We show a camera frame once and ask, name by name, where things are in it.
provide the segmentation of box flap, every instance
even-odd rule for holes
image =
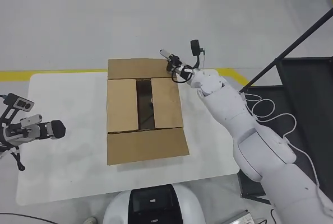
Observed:
[[[107,81],[107,131],[138,130],[136,80]]]
[[[189,155],[183,128],[107,135],[108,165]]]
[[[171,78],[152,78],[151,90],[155,127],[183,127],[178,84]]]
[[[108,60],[108,79],[124,78],[167,78],[165,59],[110,59]]]

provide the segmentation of white table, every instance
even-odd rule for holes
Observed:
[[[179,85],[190,155],[107,165],[107,73],[60,73],[32,76],[29,115],[60,119],[62,139],[23,145],[17,203],[52,202],[148,186],[230,175],[239,167],[230,134],[214,121],[187,85]]]

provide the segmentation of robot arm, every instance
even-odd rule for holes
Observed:
[[[333,223],[333,203],[298,166],[287,140],[258,124],[246,101],[222,77],[192,68],[161,50],[167,71],[179,74],[233,137],[233,155],[240,169],[261,182],[282,223]]]
[[[21,163],[19,146],[36,139],[62,138],[66,134],[66,127],[60,120],[42,123],[42,116],[39,114],[12,124],[18,111],[29,112],[34,103],[15,94],[0,95],[0,97],[4,98],[3,103],[7,105],[7,109],[0,117],[0,156],[6,151],[11,152],[18,169],[23,171],[25,167]]]

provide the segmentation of yellow floor line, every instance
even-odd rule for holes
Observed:
[[[245,86],[249,81],[231,68],[217,68],[219,75],[231,77],[240,85]],[[77,72],[106,72],[106,69],[84,69],[84,70],[34,70],[34,71],[0,71],[0,82],[6,81],[28,81],[32,75],[37,73],[77,73]]]
[[[217,72],[220,76],[231,77],[236,80],[240,85],[245,86],[249,80],[243,77],[240,73],[238,73],[235,69],[232,68],[217,68]]]
[[[76,72],[106,72],[106,71],[107,71],[106,69],[0,71],[0,82],[28,81],[32,75],[37,73],[76,73]]]

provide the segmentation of shoe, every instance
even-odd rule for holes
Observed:
[[[83,224],[98,224],[98,221],[94,217],[87,218]]]

